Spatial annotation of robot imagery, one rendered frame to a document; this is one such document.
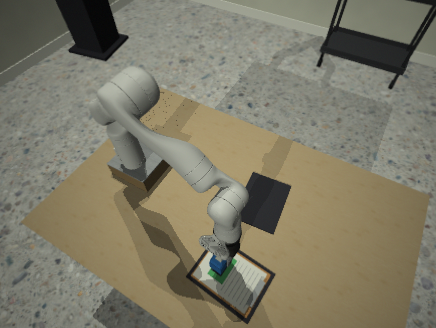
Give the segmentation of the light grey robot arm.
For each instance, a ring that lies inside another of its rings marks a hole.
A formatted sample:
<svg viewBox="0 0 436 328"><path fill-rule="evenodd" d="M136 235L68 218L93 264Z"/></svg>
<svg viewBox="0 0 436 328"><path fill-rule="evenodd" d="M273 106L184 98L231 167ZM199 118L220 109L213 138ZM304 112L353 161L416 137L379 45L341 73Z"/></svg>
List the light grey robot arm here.
<svg viewBox="0 0 436 328"><path fill-rule="evenodd" d="M249 200L245 186L215 167L196 146L157 133L139 120L160 98L158 84L149 72L137 66L127 67L102 86L97 97L97 109L93 102L96 98L89 103L90 113L100 125L107 125L107 135L125 168L134 170L145 163L140 140L196 192L218 186L220 190L208 204L207 213L220 235L230 237L239 232L241 211Z"/></svg>

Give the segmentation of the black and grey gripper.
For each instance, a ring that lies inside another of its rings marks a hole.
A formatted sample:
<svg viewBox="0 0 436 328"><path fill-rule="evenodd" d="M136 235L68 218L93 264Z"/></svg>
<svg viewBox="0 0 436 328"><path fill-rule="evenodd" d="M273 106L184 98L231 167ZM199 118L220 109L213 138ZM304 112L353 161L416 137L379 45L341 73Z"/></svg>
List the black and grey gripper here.
<svg viewBox="0 0 436 328"><path fill-rule="evenodd" d="M213 255L222 260L227 260L226 266L232 262L232 258L237 254L240 249L240 238L242 229L234 236L225 237L220 235L215 226L213 228L213 235L203 235L199 238L199 244L211 252Z"/></svg>

